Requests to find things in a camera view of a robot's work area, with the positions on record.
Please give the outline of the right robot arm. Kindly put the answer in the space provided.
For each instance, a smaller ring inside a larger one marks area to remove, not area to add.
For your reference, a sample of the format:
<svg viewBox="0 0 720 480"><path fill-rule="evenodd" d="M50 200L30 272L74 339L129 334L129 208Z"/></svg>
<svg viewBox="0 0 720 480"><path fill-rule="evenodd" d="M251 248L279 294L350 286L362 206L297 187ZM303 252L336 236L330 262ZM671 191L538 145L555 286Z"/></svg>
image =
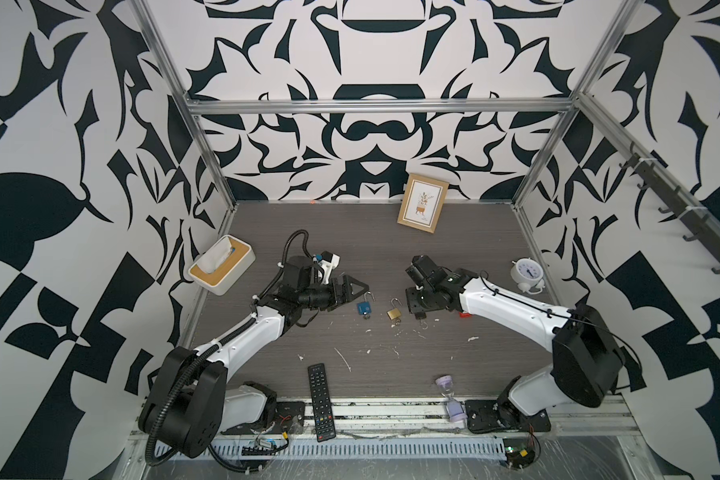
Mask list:
<svg viewBox="0 0 720 480"><path fill-rule="evenodd" d="M548 410L564 404L596 409L618 383L625 355L600 313L588 305L550 305L489 281L487 274L449 270L427 255L406 270L408 310L418 319L429 312L457 311L483 317L543 347L549 365L514 378L494 400L469 400L466 425L474 434L548 432Z"/></svg>

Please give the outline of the black padlock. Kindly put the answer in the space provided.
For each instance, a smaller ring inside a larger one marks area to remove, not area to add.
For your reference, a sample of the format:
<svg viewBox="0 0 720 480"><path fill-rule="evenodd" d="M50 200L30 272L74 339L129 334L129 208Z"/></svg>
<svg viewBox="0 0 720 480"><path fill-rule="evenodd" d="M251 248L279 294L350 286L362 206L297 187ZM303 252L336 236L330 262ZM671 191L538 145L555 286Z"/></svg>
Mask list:
<svg viewBox="0 0 720 480"><path fill-rule="evenodd" d="M427 315L424 312L416 312L414 317L419 322L419 326L422 330L427 330L429 328L426 320Z"/></svg>

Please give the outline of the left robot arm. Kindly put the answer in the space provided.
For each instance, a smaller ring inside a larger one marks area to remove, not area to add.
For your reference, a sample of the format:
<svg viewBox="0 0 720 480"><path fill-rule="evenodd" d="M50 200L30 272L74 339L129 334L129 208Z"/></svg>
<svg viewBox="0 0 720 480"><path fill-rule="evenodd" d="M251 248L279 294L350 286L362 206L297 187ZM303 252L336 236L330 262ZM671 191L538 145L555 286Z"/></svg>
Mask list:
<svg viewBox="0 0 720 480"><path fill-rule="evenodd" d="M176 454L194 458L210 449L219 432L259 421L273 394L255 385L228 389L234 374L289 329L302 327L304 311L333 311L370 290L352 276L332 277L318 258L294 256L278 267L240 323L205 344L176 347L165 357L138 419L148 436L149 466Z"/></svg>

